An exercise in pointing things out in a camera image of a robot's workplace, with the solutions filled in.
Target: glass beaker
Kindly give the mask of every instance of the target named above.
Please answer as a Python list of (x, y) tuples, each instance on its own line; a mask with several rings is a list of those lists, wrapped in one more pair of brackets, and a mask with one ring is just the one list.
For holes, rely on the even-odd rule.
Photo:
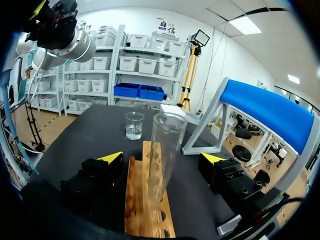
[(180, 155), (187, 121), (184, 117), (160, 112), (153, 118), (148, 179), (148, 198), (160, 203)]
[(138, 112), (127, 112), (125, 114), (125, 135), (130, 140), (138, 140), (142, 136), (142, 120), (145, 116)]

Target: graduated cylinder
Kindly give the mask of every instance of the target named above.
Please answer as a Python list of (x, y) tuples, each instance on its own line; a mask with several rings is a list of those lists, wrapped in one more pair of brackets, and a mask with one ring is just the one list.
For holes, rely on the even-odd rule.
[(154, 116), (152, 127), (148, 198), (160, 203), (181, 154), (187, 122), (177, 114), (161, 112)]

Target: blue cushion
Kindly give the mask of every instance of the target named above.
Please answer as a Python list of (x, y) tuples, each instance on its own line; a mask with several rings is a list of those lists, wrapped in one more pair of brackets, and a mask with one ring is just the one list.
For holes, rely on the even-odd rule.
[(314, 116), (295, 102), (271, 91), (231, 79), (220, 100), (257, 119), (299, 154), (304, 150)]

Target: wooden floor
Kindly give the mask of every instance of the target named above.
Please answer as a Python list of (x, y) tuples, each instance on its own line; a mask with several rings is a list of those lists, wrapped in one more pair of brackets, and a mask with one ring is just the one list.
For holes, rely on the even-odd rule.
[[(42, 140), (45, 144), (46, 149), (50, 144), (54, 142), (54, 140), (63, 132), (63, 130), (69, 126), (75, 119), (76, 115), (68, 115), (59, 116), (57, 113), (49, 112), (49, 111), (38, 111), (33, 109), (33, 114), (36, 119), (38, 129), (40, 129), (40, 135)], [(27, 121), (27, 112), (25, 107), (20, 107), (15, 114), (12, 116), (15, 120), (15, 125), (17, 129), (17, 134), (21, 141), (24, 143), (28, 143), (31, 146), (32, 141), (32, 133)], [(253, 148), (257, 147), (259, 141), (261, 140), (261, 136), (253, 136), (252, 139), (248, 140), (248, 144), (250, 144)], [(234, 135), (230, 134), (228, 138), (224, 141), (224, 146), (228, 149), (230, 153), (232, 153), (232, 148), (235, 145), (237, 139)], [(272, 154), (268, 154), (266, 156), (267, 159), (273, 159), (274, 156)], [(259, 166), (255, 169), (248, 171), (250, 177), (254, 178), (256, 173), (263, 169), (265, 170), (270, 176), (270, 184), (268, 188), (271, 189), (275, 183), (282, 177), (282, 175), (286, 172), (289, 166), (294, 162), (295, 156), (287, 154), (286, 158), (284, 159), (282, 165), (277, 168), (275, 163), (270, 165), (270, 169), (266, 169), (266, 161), (264, 160)], [(306, 177), (307, 171), (303, 171), (300, 176), (294, 181), (291, 187), (288, 189), (287, 193), (291, 197), (303, 197), (306, 195)], [(296, 208), (298, 207), (298, 203), (290, 203), (287, 204), (284, 209), (283, 213), (281, 213), (277, 219), (279, 224), (283, 226), (286, 220), (290, 218), (290, 216), (295, 212)]]

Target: window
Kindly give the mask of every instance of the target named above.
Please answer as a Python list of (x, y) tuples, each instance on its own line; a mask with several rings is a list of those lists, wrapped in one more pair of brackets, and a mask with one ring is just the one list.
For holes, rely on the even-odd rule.
[(294, 93), (277, 86), (274, 86), (273, 92), (285, 97), (286, 99), (290, 99), (295, 103), (298, 103), (301, 107), (306, 109), (308, 112), (314, 115), (320, 116), (320, 111), (316, 107), (314, 107), (312, 104), (310, 104), (308, 101), (304, 100), (303, 98), (299, 97), (298, 95), (295, 95)]

